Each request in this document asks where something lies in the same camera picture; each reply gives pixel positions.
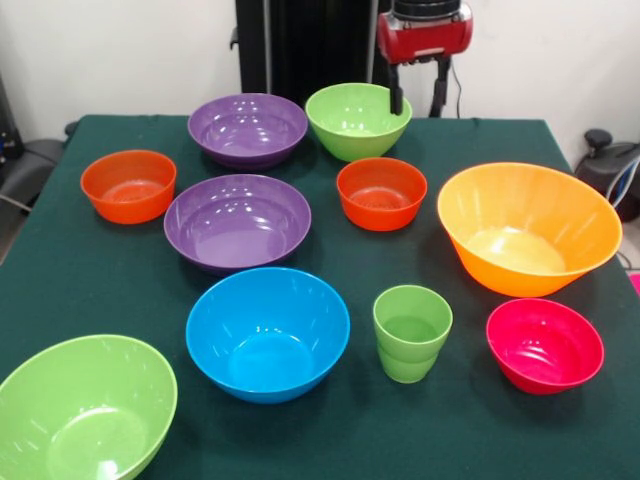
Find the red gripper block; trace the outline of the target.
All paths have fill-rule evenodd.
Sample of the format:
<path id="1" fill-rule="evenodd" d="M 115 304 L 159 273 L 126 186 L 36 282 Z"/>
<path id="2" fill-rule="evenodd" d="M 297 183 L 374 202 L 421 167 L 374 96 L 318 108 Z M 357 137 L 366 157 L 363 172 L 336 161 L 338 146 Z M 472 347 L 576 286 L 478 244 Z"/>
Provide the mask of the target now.
<path id="1" fill-rule="evenodd" d="M 466 2 L 393 2 L 377 19 L 377 43 L 387 61 L 390 112 L 403 113 L 403 90 L 398 65 L 437 57 L 432 116 L 440 117 L 446 105 L 450 57 L 471 43 L 473 14 Z"/>

